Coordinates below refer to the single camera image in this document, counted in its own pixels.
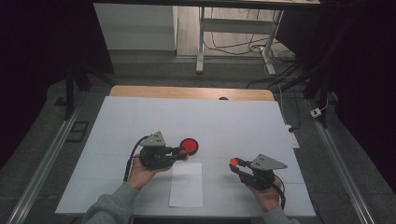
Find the gray floor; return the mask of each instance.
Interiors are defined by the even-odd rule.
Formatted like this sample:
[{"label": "gray floor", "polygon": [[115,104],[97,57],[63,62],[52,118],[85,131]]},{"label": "gray floor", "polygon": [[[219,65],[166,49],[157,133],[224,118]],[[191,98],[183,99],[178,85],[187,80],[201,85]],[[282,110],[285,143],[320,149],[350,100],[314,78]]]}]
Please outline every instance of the gray floor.
[{"label": "gray floor", "polygon": [[[135,55],[132,52],[112,52],[112,60],[116,70],[113,78],[120,84],[128,85],[244,89],[249,81],[265,78],[263,62],[260,59],[206,58],[205,71],[202,75],[195,74],[194,59],[175,58],[167,54],[139,53]],[[285,66],[278,65],[276,70],[281,71]],[[296,77],[298,74],[299,72],[296,72],[292,76]],[[94,76],[90,76],[90,79],[93,86],[77,118],[77,121],[85,121],[88,124],[88,131],[85,135],[79,132],[68,135],[68,141],[64,143],[25,223],[79,223],[81,221],[80,217],[75,219],[59,216],[55,215],[54,211],[77,164],[101,103],[110,90],[110,87],[102,80]],[[273,81],[269,79],[263,83],[252,84],[250,88],[266,89]],[[323,221],[319,217],[299,217],[298,219],[302,223],[361,223],[334,169],[314,121],[308,115],[307,105],[301,97],[303,88],[304,84],[295,88],[297,97],[294,97],[294,89],[284,92],[283,106],[286,120],[292,126],[297,126],[297,116],[300,116],[301,125],[295,134],[301,147],[295,150],[295,154],[312,203]],[[64,106],[55,105],[59,97],[64,97],[63,82],[49,89],[48,101],[34,126],[23,139],[15,155],[0,171],[0,223],[7,221],[63,122]],[[329,132],[368,203],[376,223],[394,223],[396,219],[394,193],[375,169],[364,150],[340,123],[333,108],[334,101],[331,101],[327,117]]]}]

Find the left hand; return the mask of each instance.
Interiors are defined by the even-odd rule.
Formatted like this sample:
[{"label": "left hand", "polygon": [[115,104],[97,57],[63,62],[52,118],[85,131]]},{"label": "left hand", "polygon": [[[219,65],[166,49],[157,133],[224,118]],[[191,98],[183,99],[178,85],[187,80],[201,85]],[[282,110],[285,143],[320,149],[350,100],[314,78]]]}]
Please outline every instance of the left hand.
[{"label": "left hand", "polygon": [[151,180],[159,172],[167,171],[171,167],[157,169],[157,170],[150,170],[142,165],[140,159],[137,158],[139,154],[135,155],[133,159],[133,164],[131,167],[131,172],[129,175],[129,179],[127,183],[132,187],[141,190],[147,183]]}]

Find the dark background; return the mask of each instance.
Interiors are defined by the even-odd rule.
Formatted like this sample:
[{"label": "dark background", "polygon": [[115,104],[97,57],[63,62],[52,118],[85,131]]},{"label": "dark background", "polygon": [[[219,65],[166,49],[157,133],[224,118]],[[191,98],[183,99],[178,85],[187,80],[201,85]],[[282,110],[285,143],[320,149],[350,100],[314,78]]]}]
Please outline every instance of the dark background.
[{"label": "dark background", "polygon": [[91,1],[0,2],[0,167],[29,131],[48,87],[79,65],[112,72]]},{"label": "dark background", "polygon": [[396,192],[396,153],[391,141],[396,127],[396,6],[389,0],[362,2],[351,10],[287,11],[276,38],[292,49],[309,70],[318,64],[343,20],[356,13],[321,73],[328,73],[330,91],[338,96],[335,111],[339,119]]}]

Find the white wall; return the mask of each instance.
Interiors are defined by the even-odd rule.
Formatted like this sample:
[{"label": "white wall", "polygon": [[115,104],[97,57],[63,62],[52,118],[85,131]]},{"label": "white wall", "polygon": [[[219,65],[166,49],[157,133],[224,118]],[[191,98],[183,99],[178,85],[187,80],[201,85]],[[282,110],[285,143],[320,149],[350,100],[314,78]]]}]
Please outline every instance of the white wall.
[{"label": "white wall", "polygon": [[177,7],[94,6],[108,49],[176,49]]}]

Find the metal bar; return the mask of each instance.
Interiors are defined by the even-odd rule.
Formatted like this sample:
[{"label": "metal bar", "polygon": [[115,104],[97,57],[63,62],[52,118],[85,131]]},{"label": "metal bar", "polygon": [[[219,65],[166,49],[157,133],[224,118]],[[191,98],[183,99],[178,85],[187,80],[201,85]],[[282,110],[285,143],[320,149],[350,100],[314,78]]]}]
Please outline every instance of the metal bar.
[{"label": "metal bar", "polygon": [[272,26],[271,26],[271,30],[270,30],[269,35],[268,35],[267,43],[265,43],[265,48],[264,48],[264,50],[262,50],[262,57],[264,58],[265,66],[267,67],[269,75],[275,75],[276,74],[276,71],[274,69],[274,65],[273,65],[273,63],[271,61],[270,50],[271,50],[271,46],[272,46],[272,43],[273,43],[274,38],[275,38],[275,34],[276,34],[276,31],[277,31],[277,26],[279,25],[280,17],[282,16],[282,13],[283,13],[283,11],[276,11],[275,19],[272,22]]},{"label": "metal bar", "polygon": [[201,74],[204,72],[204,27],[205,27],[205,8],[201,7],[201,18],[199,21],[199,42],[197,54],[196,73]]},{"label": "metal bar", "polygon": [[8,218],[7,223],[9,224],[18,224],[23,223],[29,214],[30,209],[32,208],[33,203],[35,202],[35,198],[38,195],[38,192],[41,190],[50,169],[58,157],[59,151],[64,145],[64,141],[69,134],[70,129],[73,126],[74,121],[76,120],[79,111],[82,108],[83,103],[86,100],[87,93],[81,92],[78,95],[78,103],[76,109],[71,114],[69,120],[65,120],[56,134],[55,138],[52,140],[46,154],[38,165],[35,173],[33,174],[32,179],[27,185],[25,191],[23,192],[20,200],[17,205],[14,207],[11,216]]},{"label": "metal bar", "polygon": [[235,1],[235,0],[94,0],[94,3],[155,5],[155,6],[184,6],[184,7],[230,7],[273,10],[321,11],[353,9],[364,0],[355,0],[347,4],[307,4],[307,3],[279,3],[270,1]]},{"label": "metal bar", "polygon": [[[307,100],[305,102],[309,105],[310,108],[313,109],[313,106],[309,104]],[[341,154],[338,151],[337,146],[332,140],[332,136],[330,135],[327,129],[324,129],[318,119],[315,119],[315,125],[318,129],[320,137],[332,159],[332,163],[334,164],[335,170],[341,178],[342,183],[344,184],[344,188],[346,193],[349,195],[353,206],[355,207],[356,214],[358,215],[361,223],[364,224],[375,224],[374,218],[371,215],[370,209],[367,206],[366,201],[361,195],[361,191],[356,186],[352,176],[350,175],[347,166],[344,163],[344,160]]]},{"label": "metal bar", "polygon": [[205,19],[205,32],[234,34],[270,34],[272,21],[246,21],[230,19]]}]

